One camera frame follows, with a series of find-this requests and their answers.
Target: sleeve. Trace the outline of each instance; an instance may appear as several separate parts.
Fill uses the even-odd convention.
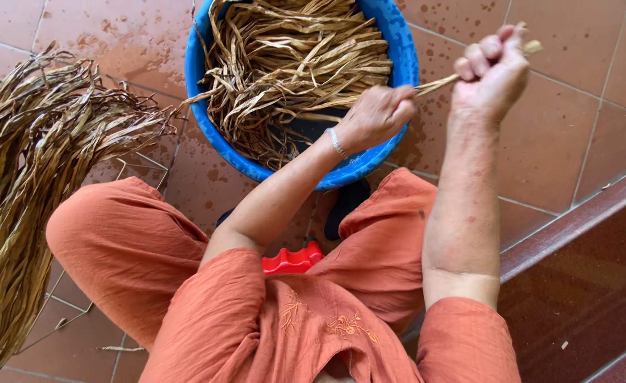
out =
[[[210,382],[244,371],[264,300],[260,256],[247,248],[219,254],[174,295],[140,382]]]
[[[437,301],[419,338],[417,365],[425,382],[521,382],[505,320],[483,303]]]

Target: elderly woman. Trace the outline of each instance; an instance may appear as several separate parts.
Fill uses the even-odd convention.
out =
[[[526,85],[519,27],[455,62],[438,190],[391,173],[305,274],[260,258],[339,161],[412,118],[410,87],[365,91],[343,121],[254,189],[211,240],[138,178],[91,185],[48,223],[53,253],[150,351],[142,382],[518,382],[503,318],[500,122]],[[401,334],[424,307],[414,362]]]

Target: orange pants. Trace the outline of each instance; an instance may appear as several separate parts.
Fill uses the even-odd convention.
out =
[[[401,333],[424,307],[421,248],[436,187],[406,169],[390,178],[391,188],[380,187],[343,220],[344,241],[308,273],[352,292]],[[397,190],[402,197],[396,198]],[[364,231],[368,226],[372,230]],[[208,242],[135,177],[79,189],[53,213],[46,237],[86,296],[147,348],[174,293],[197,272]]]

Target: red plastic stool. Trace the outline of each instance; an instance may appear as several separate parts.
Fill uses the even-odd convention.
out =
[[[305,273],[313,265],[323,259],[323,250],[315,238],[308,239],[305,248],[292,253],[288,249],[280,249],[272,258],[262,257],[261,267],[266,275],[280,273]]]

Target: bracelet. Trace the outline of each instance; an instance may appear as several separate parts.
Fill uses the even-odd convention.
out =
[[[339,154],[342,155],[342,161],[348,158],[348,154],[344,151],[341,145],[339,145],[339,138],[337,138],[337,132],[334,131],[333,127],[328,127],[325,129],[325,133],[329,135],[330,140],[332,140],[332,146],[334,146],[334,150],[336,150]]]

